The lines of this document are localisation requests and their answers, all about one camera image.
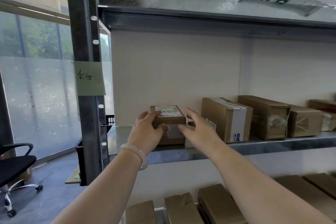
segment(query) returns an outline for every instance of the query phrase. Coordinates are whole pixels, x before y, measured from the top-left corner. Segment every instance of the white jade bangle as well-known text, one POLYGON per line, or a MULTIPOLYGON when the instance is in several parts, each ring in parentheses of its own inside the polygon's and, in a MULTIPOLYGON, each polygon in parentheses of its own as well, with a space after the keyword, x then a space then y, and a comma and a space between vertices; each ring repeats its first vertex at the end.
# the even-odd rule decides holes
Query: white jade bangle
POLYGON ((122 149, 129 149, 133 151, 135 154, 137 154, 142 159, 142 164, 139 170, 145 170, 148 167, 148 160, 147 160, 146 155, 141 150, 139 150, 137 147, 135 147, 134 145, 125 143, 122 146, 120 146, 119 151, 121 151, 122 149))

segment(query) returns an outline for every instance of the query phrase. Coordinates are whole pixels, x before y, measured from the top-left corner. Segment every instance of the floor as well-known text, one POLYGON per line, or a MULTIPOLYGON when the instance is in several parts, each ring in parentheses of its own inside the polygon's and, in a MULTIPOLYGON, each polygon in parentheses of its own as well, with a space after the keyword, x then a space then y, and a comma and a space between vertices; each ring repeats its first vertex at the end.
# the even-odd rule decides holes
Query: floor
POLYGON ((72 153, 33 170, 33 177, 27 182, 43 184, 41 192, 33 188, 16 190, 11 199, 17 214, 6 215, 0 200, 1 224, 49 224, 85 187, 79 184, 65 184, 66 179, 78 166, 77 153, 72 153))

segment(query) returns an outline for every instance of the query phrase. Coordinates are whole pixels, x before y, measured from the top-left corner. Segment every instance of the cardboard box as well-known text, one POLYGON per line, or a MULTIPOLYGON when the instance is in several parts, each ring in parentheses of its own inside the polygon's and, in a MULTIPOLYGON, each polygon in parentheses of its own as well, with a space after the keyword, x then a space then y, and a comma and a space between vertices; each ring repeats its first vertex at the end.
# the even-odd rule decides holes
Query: cardboard box
POLYGON ((251 131, 264 140, 287 137, 289 104, 259 98, 238 96, 238 103, 253 108, 251 131))
POLYGON ((204 224, 190 193, 165 198, 166 224, 204 224))
POLYGON ((336 221, 336 201, 298 175, 275 178, 282 186, 336 221))
POLYGON ((336 114, 336 102, 323 99, 310 99, 308 107, 336 114))
POLYGON ((322 111, 290 105, 288 137, 318 136, 322 131, 322 111))
POLYGON ((153 121, 153 127, 166 124, 166 131, 163 133, 160 144, 184 144, 186 142, 185 136, 180 132, 178 125, 186 125, 186 117, 177 105, 160 105, 151 106, 150 111, 162 111, 161 115, 156 117, 153 121))
POLYGON ((156 224, 153 201, 127 207, 125 224, 156 224))
POLYGON ((336 178, 326 173, 305 175, 302 178, 336 200, 336 178))
POLYGON ((322 131, 336 130, 336 114, 331 112, 322 112, 322 131))
POLYGON ((208 121, 225 143, 248 141, 251 107, 225 98, 203 98, 201 116, 208 121))
POLYGON ((210 224, 245 224, 247 221, 221 184, 199 189, 198 207, 210 224))

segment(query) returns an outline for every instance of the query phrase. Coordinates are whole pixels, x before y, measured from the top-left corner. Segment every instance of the office chair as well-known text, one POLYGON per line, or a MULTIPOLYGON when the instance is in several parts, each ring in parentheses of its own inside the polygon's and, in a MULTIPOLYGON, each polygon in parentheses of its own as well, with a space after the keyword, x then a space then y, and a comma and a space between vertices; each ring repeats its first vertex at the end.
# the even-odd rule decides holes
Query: office chair
POLYGON ((30 143, 16 143, 9 144, 5 146, 0 146, 0 156, 5 152, 20 147, 20 146, 29 146, 29 150, 24 156, 5 158, 0 160, 0 197, 3 197, 5 208, 7 210, 7 215, 11 218, 15 216, 16 211, 12 207, 12 202, 9 197, 11 191, 23 188, 35 188, 37 191, 43 189, 42 184, 26 184, 25 180, 20 180, 8 188, 8 183, 19 177, 24 173, 29 167, 31 167, 35 161, 36 156, 29 155, 33 149, 33 145, 30 143))

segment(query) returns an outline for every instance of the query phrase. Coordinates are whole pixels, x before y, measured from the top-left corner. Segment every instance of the chair wheel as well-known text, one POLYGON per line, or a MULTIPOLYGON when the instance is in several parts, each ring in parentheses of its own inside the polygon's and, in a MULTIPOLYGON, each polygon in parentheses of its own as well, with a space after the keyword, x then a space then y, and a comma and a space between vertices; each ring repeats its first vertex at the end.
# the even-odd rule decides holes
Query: chair wheel
POLYGON ((7 215, 9 218, 12 218, 16 215, 16 211, 14 209, 7 212, 7 215))
POLYGON ((43 185, 42 184, 40 184, 37 188, 35 188, 37 191, 40 191, 40 190, 42 190, 43 189, 43 185))

